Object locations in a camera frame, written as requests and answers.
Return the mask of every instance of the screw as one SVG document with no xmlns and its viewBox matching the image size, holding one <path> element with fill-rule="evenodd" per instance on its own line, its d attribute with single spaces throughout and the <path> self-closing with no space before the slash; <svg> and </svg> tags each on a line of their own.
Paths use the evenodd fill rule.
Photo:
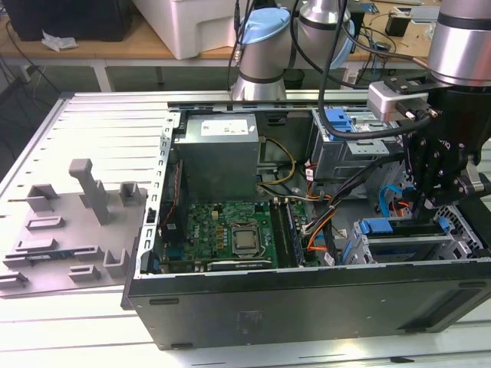
<svg viewBox="0 0 491 368">
<path fill-rule="evenodd" d="M 438 112 L 436 112 L 435 110 L 433 109 L 429 109 L 428 112 L 430 113 L 430 115 L 432 117 L 438 117 Z"/>
</svg>

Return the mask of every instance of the white storage bin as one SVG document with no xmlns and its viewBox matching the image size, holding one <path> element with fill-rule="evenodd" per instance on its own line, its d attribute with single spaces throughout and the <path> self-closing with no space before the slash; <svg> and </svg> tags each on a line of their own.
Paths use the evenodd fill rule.
<svg viewBox="0 0 491 368">
<path fill-rule="evenodd" d="M 232 47 L 236 0 L 133 0 L 176 59 L 214 48 Z M 240 0 L 240 12 L 246 12 Z"/>
</svg>

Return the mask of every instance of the floor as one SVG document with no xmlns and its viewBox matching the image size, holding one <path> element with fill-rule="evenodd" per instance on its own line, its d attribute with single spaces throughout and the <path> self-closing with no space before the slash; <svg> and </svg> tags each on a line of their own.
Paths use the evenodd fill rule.
<svg viewBox="0 0 491 368">
<path fill-rule="evenodd" d="M 157 83 L 153 67 L 112 67 L 108 72 L 117 91 L 226 89 L 224 67 L 164 69 L 164 85 Z M 62 92 L 99 91 L 96 77 L 89 67 L 48 67 L 44 73 Z M 342 74 L 343 70 L 333 72 L 338 78 L 342 78 Z M 285 79 L 294 80 L 297 75 L 290 74 Z M 232 83 L 236 76 L 237 70 L 232 71 Z M 319 75 L 315 71 L 305 71 L 302 88 L 318 89 L 318 82 Z M 57 98 L 58 94 L 37 71 L 31 75 L 29 84 L 20 85 L 7 96 L 0 96 L 0 180 L 42 123 L 50 110 L 49 105 Z"/>
</svg>

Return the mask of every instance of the computer case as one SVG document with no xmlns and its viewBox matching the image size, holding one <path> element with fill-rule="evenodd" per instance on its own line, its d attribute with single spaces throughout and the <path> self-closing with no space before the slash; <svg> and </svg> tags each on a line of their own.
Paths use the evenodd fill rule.
<svg viewBox="0 0 491 368">
<path fill-rule="evenodd" d="M 122 41 L 131 26 L 130 0 L 3 0 L 12 27 L 23 41 L 42 31 L 76 40 Z"/>
</svg>

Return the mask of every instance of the metal slotted table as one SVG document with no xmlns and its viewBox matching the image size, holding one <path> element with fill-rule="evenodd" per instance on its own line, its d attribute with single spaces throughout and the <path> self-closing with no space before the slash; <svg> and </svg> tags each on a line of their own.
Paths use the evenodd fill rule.
<svg viewBox="0 0 491 368">
<path fill-rule="evenodd" d="M 315 91 L 288 93 L 315 100 Z M 150 189 L 169 102 L 228 100 L 223 92 L 75 94 L 59 100 L 0 185 L 0 252 L 9 251 L 31 184 L 80 192 L 65 175 L 73 158 L 89 157 L 106 189 L 134 180 Z M 327 92 L 326 99 L 366 100 L 366 93 Z M 491 156 L 483 154 L 482 171 Z M 442 333 L 162 352 L 134 311 L 120 308 L 123 286 L 0 300 L 2 366 L 491 366 L 491 302 Z"/>
</svg>

